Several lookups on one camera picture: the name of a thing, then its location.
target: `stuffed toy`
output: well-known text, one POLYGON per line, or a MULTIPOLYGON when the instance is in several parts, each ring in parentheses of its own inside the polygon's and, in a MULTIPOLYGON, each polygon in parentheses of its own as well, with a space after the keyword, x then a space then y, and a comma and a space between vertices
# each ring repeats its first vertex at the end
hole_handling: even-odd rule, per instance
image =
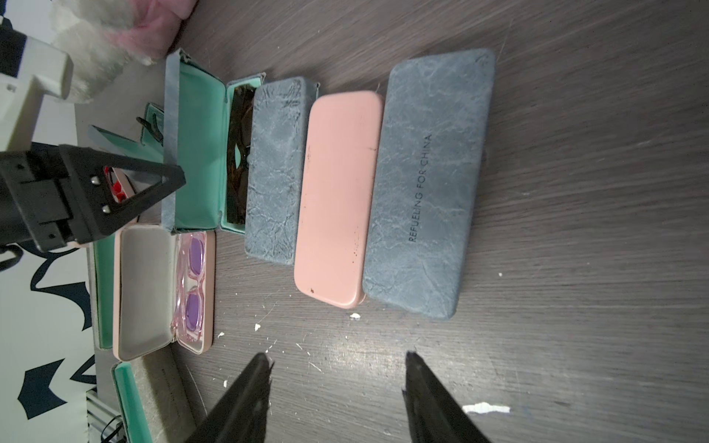
POLYGON ((133 60, 165 57, 196 0, 54 0, 52 43, 69 54, 74 76, 68 101, 86 103, 133 60))

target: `eyeglass case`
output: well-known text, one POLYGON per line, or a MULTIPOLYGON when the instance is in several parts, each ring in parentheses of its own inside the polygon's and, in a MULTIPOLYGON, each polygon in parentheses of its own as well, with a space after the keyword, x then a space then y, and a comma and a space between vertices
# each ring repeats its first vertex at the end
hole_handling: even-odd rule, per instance
POLYGON ((196 429, 169 347, 118 363, 111 375, 130 443, 182 443, 196 429))
POLYGON ((227 214, 231 107, 234 90, 244 85, 257 90, 265 78, 261 73, 224 84, 177 50, 167 57, 164 111, 154 105, 145 111, 149 123, 155 116, 164 136, 162 145, 146 130, 139 142, 95 127, 89 129, 89 137, 109 152, 183 169, 187 183, 162 200, 162 225, 168 231, 221 228, 243 234, 244 225, 230 222, 233 217, 227 214))
POLYGON ((173 341, 195 354, 212 344, 215 235, 171 235, 159 225, 116 233, 113 354, 129 361, 173 341), (201 246, 193 248, 193 240, 201 246))
POLYGON ((295 263, 308 118, 319 86, 295 77, 256 90, 245 228, 251 257, 295 263))
POLYGON ((362 269, 384 100, 371 91, 320 97, 310 114, 294 278, 339 308, 364 298, 362 269))
POLYGON ((392 70, 364 263, 372 298, 433 318, 454 315, 494 74, 487 49, 392 70))

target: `pink fabric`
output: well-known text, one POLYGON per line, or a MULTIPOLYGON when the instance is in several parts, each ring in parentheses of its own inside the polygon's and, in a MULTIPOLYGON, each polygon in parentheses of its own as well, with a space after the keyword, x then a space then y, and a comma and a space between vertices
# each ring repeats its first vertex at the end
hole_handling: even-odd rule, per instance
POLYGON ((177 35, 182 20, 189 17, 196 0, 128 0, 136 26, 111 32, 109 38, 134 54, 163 58, 177 35))

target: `cable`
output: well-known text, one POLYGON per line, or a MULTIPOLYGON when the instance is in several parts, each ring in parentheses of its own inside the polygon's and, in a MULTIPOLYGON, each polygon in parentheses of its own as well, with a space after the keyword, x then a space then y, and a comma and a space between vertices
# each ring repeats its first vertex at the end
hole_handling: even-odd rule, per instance
POLYGON ((0 246, 0 254, 4 254, 5 252, 12 252, 15 257, 0 262, 0 272, 6 271, 19 263, 22 258, 22 254, 24 253, 17 245, 0 246))
POLYGON ((118 426, 116 426, 115 430, 106 438, 104 439, 104 432, 106 431, 106 428, 111 425, 111 423, 116 421, 116 418, 123 418, 121 414, 118 414, 117 416, 111 418, 111 421, 106 423, 106 426, 104 426, 104 430, 101 431, 101 443, 106 443, 110 441, 116 434, 118 434, 118 431, 120 428, 123 427, 123 422, 121 422, 118 426))

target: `white fur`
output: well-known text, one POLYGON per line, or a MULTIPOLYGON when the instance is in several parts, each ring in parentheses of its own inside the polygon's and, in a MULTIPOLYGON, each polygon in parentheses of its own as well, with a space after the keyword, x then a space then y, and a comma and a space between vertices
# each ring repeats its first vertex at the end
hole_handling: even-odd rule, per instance
POLYGON ((52 45, 69 54, 74 63, 67 101, 91 101, 133 60, 144 65, 155 63, 144 55, 129 53, 106 37, 107 28, 133 26, 127 0, 54 0, 50 20, 57 31, 52 45))
POLYGON ((54 0, 52 3, 102 28, 131 29, 135 26, 133 7, 128 0, 54 0))

